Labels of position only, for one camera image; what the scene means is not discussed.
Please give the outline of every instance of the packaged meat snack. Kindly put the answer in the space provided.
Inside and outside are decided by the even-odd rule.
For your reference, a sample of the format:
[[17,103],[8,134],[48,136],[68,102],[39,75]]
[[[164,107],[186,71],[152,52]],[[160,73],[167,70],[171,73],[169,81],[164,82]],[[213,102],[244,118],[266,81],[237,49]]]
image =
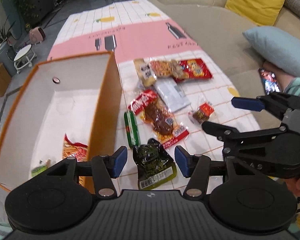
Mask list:
[[128,110],[132,111],[135,115],[138,115],[142,112],[145,106],[149,103],[156,101],[158,95],[151,89],[144,90],[131,101],[128,105]]
[[[67,135],[63,141],[63,159],[67,157],[76,157],[78,162],[87,161],[88,146],[82,143],[72,143]],[[83,177],[79,177],[79,184],[83,185]]]
[[172,113],[191,104],[182,88],[171,77],[158,79],[153,87]]
[[198,107],[197,111],[188,112],[188,117],[192,123],[202,125],[203,122],[209,120],[213,112],[214,108],[211,104],[204,102]]
[[189,135],[186,127],[177,124],[174,116],[160,100],[146,106],[142,117],[144,122],[152,125],[158,141],[165,149]]
[[157,140],[133,147],[133,160],[138,167],[138,189],[151,190],[177,175],[176,164]]
[[134,66],[136,68],[139,79],[145,87],[152,86],[157,80],[157,76],[151,69],[149,64],[146,64],[142,58],[135,59]]
[[187,77],[174,77],[174,80],[177,83],[189,79],[210,79],[213,77],[206,64],[200,58],[181,60],[178,62],[178,65],[180,65],[181,70],[186,74]]
[[126,128],[127,139],[128,139],[128,144],[130,149],[132,149],[133,146],[139,146],[140,137],[139,137],[138,125],[137,125],[136,116],[132,111],[127,111],[124,113],[124,124]]

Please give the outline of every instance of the light blue cushion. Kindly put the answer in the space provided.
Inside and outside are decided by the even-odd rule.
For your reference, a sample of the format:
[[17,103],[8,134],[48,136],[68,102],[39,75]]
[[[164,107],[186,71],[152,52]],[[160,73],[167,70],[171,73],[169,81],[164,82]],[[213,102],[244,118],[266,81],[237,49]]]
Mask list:
[[245,31],[243,36],[267,61],[300,77],[300,40],[271,26],[254,27]]

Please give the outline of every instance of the beige sofa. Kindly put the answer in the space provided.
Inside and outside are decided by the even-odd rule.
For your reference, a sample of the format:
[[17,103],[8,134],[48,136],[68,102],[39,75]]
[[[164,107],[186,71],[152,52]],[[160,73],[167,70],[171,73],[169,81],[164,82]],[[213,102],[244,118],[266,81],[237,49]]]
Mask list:
[[[149,0],[191,36],[230,78],[242,97],[263,95],[258,68],[264,59],[242,32],[255,27],[224,8],[226,0]],[[275,26],[300,39],[300,19],[282,8]],[[262,129],[280,124],[266,111],[253,112]]]

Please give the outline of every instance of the mobile phone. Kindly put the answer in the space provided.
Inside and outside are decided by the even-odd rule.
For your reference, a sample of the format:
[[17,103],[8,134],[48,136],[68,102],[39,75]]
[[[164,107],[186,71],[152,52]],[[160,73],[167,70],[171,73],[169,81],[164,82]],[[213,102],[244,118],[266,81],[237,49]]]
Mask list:
[[273,72],[266,71],[265,69],[260,68],[259,73],[266,95],[268,95],[270,92],[280,92],[278,82]]

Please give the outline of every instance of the yellow cushion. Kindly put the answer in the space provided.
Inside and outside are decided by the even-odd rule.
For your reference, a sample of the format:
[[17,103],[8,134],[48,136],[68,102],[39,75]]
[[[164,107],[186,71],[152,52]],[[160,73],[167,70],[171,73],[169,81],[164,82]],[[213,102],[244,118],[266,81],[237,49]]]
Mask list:
[[273,26],[284,0],[227,0],[226,8],[257,25]]

